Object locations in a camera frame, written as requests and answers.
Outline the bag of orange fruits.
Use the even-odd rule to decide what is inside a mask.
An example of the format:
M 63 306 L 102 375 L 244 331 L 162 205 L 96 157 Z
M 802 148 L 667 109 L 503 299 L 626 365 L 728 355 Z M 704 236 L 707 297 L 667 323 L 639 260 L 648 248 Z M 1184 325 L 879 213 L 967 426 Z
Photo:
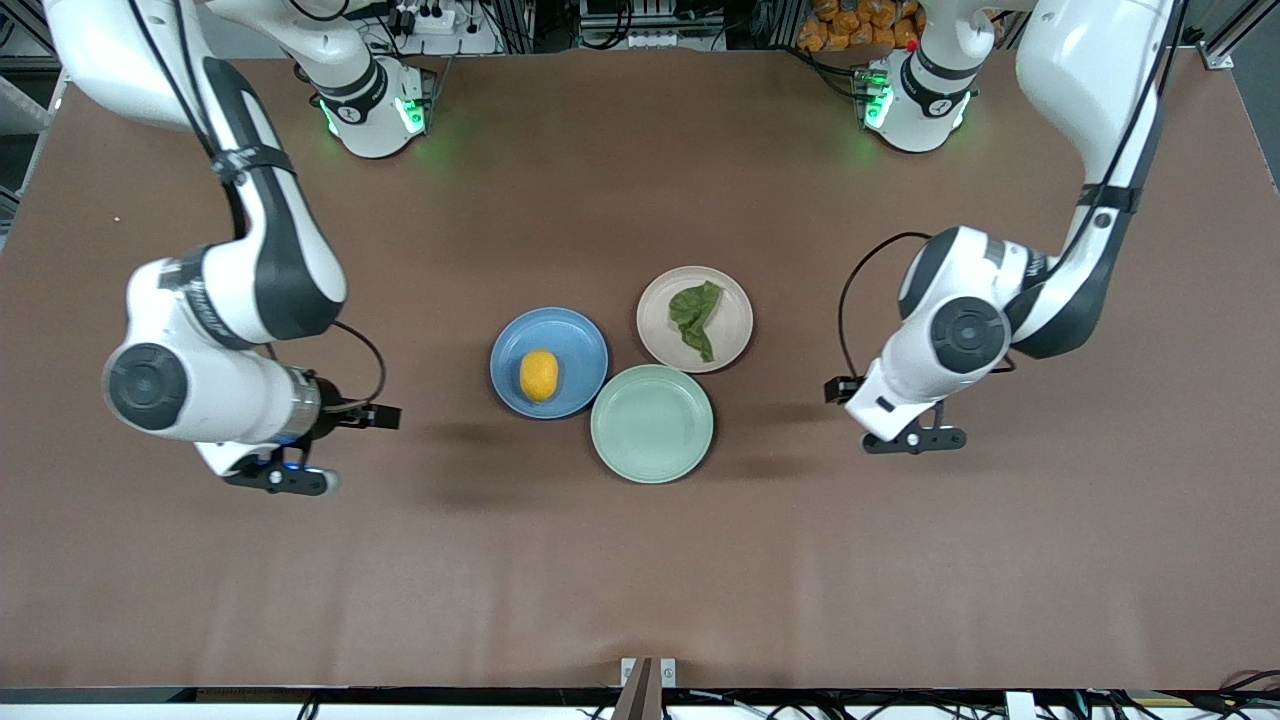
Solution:
M 918 0 L 808 0 L 795 47 L 842 51 L 864 45 L 913 50 L 927 26 Z

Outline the blue plate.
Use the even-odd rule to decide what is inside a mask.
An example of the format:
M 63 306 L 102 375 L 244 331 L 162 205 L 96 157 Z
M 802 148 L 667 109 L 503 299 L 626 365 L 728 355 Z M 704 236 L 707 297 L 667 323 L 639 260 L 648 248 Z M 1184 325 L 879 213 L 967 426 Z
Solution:
M 545 350 L 557 360 L 556 391 L 535 402 L 522 391 L 520 366 L 526 354 Z M 489 360 L 495 396 L 520 415 L 558 420 L 586 409 L 609 374 L 609 351 L 599 328 L 567 307 L 538 307 L 515 318 L 498 334 Z

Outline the aluminium frame profile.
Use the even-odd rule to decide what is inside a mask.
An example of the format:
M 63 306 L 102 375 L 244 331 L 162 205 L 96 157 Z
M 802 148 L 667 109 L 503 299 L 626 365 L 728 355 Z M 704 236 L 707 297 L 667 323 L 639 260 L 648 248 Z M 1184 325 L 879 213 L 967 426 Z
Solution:
M 0 72 L 59 70 L 42 0 L 0 0 Z
M 1206 70 L 1231 69 L 1231 53 L 1277 12 L 1280 0 L 1187 0 L 1179 45 L 1193 47 Z

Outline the yellow lemon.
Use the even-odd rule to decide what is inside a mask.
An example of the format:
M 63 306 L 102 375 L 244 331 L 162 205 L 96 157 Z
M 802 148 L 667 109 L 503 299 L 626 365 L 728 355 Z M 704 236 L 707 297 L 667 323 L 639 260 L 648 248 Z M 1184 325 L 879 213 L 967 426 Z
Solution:
M 518 387 L 531 404 L 544 404 L 558 389 L 561 365 L 548 348 L 527 351 L 518 364 Z

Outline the mint green plate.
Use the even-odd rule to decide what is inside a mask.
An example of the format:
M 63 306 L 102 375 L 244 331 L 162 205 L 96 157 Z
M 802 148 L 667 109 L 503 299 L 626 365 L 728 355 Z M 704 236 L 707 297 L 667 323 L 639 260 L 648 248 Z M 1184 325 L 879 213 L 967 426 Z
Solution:
M 596 456 L 626 480 L 658 486 L 685 478 L 707 456 L 716 414 L 704 388 L 663 365 L 626 369 L 602 387 L 590 414 Z

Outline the beige plate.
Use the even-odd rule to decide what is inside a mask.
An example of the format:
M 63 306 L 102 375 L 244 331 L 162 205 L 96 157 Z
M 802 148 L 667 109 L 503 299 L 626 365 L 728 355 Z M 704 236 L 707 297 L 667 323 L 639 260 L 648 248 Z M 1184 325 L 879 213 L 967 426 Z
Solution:
M 668 318 L 671 299 L 704 281 L 722 290 L 719 305 L 707 323 L 707 334 L 716 359 L 703 363 L 696 351 L 680 338 Z M 658 275 L 643 292 L 635 324 L 645 350 L 659 363 L 686 373 L 718 372 L 732 364 L 749 346 L 754 331 L 754 311 L 745 288 L 732 277 L 709 266 L 678 266 Z

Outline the green lettuce leaf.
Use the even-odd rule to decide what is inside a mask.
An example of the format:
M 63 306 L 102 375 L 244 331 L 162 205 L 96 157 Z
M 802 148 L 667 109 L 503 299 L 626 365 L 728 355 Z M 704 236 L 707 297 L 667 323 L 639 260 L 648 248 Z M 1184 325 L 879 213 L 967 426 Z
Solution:
M 668 302 L 668 318 L 682 342 L 698 352 L 703 363 L 716 359 L 714 348 L 707 334 L 707 323 L 719 305 L 723 290 L 713 281 L 689 287 L 677 292 Z

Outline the white power strip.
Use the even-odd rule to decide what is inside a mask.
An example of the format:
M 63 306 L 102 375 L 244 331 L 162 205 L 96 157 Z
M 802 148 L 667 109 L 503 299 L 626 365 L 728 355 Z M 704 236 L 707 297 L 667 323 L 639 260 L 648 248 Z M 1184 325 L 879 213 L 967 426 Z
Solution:
M 454 0 L 388 0 L 387 26 L 398 37 L 443 37 L 465 26 L 465 14 Z

